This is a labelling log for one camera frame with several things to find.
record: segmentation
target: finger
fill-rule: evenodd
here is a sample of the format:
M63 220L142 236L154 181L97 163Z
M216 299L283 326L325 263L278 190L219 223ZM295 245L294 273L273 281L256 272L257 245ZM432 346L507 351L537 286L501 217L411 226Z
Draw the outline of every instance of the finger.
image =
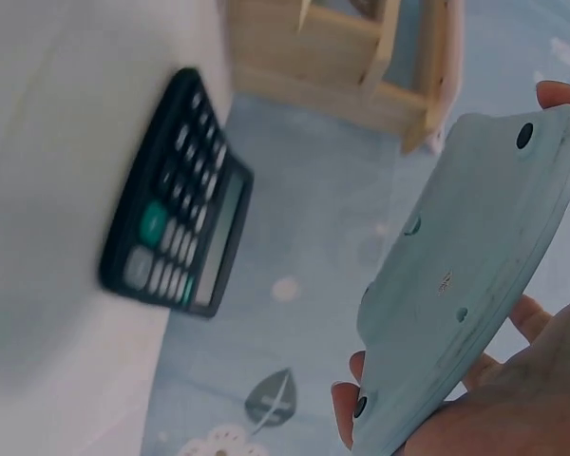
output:
M349 360L349 368L357 383L361 382L361 375L363 374L363 363L365 362L365 352L358 351Z
M543 108L570 105L570 85L555 81L542 81L536 86L537 98Z
M545 312L538 302L524 294L513 308L509 319L531 344L547 326L551 320L551 314Z
M502 365L489 354L482 353L463 378L467 391L475 390L492 378Z
M352 415L357 404L359 387L352 383L336 383L332 386L333 412L338 432L344 445L352 447Z

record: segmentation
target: black calculator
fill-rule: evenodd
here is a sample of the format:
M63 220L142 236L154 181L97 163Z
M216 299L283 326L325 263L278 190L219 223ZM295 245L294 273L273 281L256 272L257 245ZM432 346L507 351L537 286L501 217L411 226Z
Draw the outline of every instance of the black calculator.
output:
M214 316L253 182L199 73L177 72L124 185L101 259L102 285L147 304Z

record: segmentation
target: hand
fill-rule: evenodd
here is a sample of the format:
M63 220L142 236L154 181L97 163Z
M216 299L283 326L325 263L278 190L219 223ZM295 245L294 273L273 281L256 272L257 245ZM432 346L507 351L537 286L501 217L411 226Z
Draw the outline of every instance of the hand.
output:
M570 104L570 85L537 86L543 108ZM467 393L439 409L408 439L405 456L570 455L570 305L555 316L523 296L509 316L529 346L500 364L482 354L463 383ZM352 356L357 382L364 353ZM352 446L359 388L332 387L340 437Z

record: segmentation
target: wooden shelf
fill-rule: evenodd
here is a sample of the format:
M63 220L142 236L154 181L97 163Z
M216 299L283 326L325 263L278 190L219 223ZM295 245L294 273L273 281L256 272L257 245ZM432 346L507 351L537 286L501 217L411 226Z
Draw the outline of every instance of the wooden shelf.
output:
M463 0L424 0L414 90L383 81L401 0L379 21L312 0L231 0L235 88L404 137L440 129L461 82Z

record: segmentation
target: green button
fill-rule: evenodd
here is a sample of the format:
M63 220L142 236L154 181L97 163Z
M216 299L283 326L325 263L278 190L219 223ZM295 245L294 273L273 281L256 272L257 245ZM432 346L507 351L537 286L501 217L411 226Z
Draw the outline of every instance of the green button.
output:
M143 212L140 237L149 247L155 247L162 238L167 223L167 211L159 202L152 201Z
M182 304L188 304L190 300L190 294L192 293L192 288L194 287L194 276L190 275L188 277L188 281L186 282L186 289L183 292L183 299L181 300Z

